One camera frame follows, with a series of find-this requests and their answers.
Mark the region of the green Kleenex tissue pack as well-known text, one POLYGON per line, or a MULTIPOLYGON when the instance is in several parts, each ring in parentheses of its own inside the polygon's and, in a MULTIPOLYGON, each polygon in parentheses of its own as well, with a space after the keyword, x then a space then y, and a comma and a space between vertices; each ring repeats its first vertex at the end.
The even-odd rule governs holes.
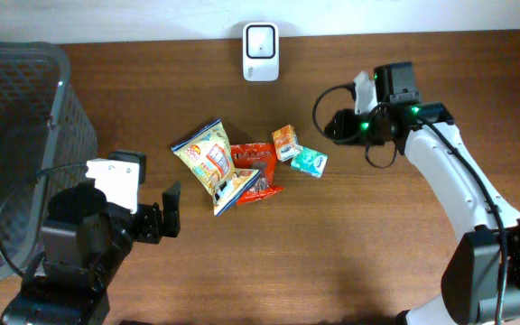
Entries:
POLYGON ((324 173, 328 156, 308 147, 297 146, 291 161, 291 167, 299 172, 320 178, 324 173))

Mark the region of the orange Kleenex tissue pack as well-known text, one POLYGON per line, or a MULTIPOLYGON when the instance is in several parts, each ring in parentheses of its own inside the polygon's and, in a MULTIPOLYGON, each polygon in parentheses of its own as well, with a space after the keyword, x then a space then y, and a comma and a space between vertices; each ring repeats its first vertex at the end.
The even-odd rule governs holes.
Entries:
POLYGON ((300 154, 303 149, 292 125, 286 125, 272 132, 272 137, 277 159, 281 162, 291 160, 300 154))

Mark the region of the red snack bag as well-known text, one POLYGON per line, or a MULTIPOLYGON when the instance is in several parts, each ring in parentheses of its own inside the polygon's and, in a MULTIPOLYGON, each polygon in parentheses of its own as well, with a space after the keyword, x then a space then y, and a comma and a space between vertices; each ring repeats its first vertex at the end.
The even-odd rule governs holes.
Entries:
POLYGON ((233 144, 231 156, 237 169, 258 170, 257 180, 241 195, 237 205, 264 200, 284 190, 284 187, 273 184, 278 162, 273 144, 233 144))

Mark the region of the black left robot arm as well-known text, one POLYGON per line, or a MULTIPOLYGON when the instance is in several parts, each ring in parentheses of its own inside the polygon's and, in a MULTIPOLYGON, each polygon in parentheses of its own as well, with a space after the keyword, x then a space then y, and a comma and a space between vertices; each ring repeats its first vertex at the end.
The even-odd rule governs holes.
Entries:
POLYGON ((115 151, 80 164, 86 179, 53 195, 40 236, 43 250, 25 269, 9 258, 21 287, 1 324, 101 324, 109 312, 107 287, 134 244, 157 245, 181 231, 181 185, 162 201, 141 204, 144 153, 115 151))

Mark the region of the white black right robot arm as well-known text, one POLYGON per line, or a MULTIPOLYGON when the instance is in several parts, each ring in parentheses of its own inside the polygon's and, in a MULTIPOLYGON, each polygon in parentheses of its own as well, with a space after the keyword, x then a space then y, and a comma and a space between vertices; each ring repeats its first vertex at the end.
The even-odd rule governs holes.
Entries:
POLYGON ((423 102, 410 61, 360 72, 342 85, 355 103, 319 132, 337 145, 383 145, 430 185, 457 239, 441 292, 399 324, 503 324, 520 318, 520 211, 478 167, 441 102, 423 102))

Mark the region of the yellow snack bag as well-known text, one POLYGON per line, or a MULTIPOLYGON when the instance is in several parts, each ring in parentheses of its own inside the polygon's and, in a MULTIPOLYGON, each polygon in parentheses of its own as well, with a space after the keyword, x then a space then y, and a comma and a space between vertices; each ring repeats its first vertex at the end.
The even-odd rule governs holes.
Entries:
POLYGON ((235 166, 228 135, 220 119, 171 148, 213 199, 214 215, 234 206, 259 179, 257 169, 235 166))

